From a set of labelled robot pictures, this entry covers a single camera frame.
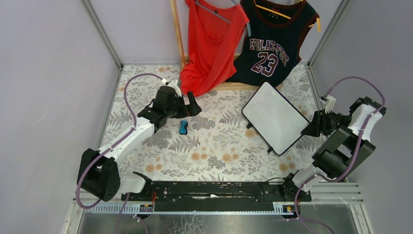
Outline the blue whiteboard eraser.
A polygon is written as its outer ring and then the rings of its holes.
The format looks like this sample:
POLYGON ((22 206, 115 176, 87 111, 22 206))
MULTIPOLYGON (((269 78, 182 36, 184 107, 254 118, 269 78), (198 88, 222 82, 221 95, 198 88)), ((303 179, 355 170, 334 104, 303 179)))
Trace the blue whiteboard eraser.
POLYGON ((186 120, 180 121, 180 127, 178 133, 180 135, 187 135, 188 134, 188 122, 186 120))

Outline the white whiteboard black frame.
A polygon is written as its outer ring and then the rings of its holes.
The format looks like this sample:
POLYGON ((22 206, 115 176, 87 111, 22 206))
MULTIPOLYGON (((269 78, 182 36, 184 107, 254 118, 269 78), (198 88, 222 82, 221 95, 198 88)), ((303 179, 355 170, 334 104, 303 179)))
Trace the white whiteboard black frame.
POLYGON ((310 121, 276 88, 265 82, 242 108, 242 115, 268 145, 281 156, 301 137, 310 121))

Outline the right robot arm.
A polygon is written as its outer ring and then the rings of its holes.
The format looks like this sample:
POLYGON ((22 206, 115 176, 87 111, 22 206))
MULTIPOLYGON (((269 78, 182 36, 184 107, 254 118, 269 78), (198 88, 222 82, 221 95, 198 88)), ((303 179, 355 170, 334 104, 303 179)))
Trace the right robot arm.
POLYGON ((280 186, 285 201, 301 199, 319 182, 339 182, 366 160, 376 149, 371 143, 373 127, 387 108, 369 97, 358 98, 347 115, 328 108, 315 111, 302 135, 326 136, 326 141, 312 156, 312 164, 289 174, 280 186))

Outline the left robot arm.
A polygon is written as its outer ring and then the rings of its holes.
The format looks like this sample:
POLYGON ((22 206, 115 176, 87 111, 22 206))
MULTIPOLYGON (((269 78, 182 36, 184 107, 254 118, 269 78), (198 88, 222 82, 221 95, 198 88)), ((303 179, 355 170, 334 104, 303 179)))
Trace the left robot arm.
POLYGON ((134 116, 133 124, 120 136, 98 150, 85 150, 78 171, 77 202, 80 201, 81 190, 104 202, 110 201, 117 193, 141 193, 150 184, 150 179, 141 173, 122 174, 119 167, 143 141, 166 125, 168 119, 201 113, 192 91, 187 92, 187 97, 188 104, 176 88, 170 85, 160 87, 156 97, 134 116))

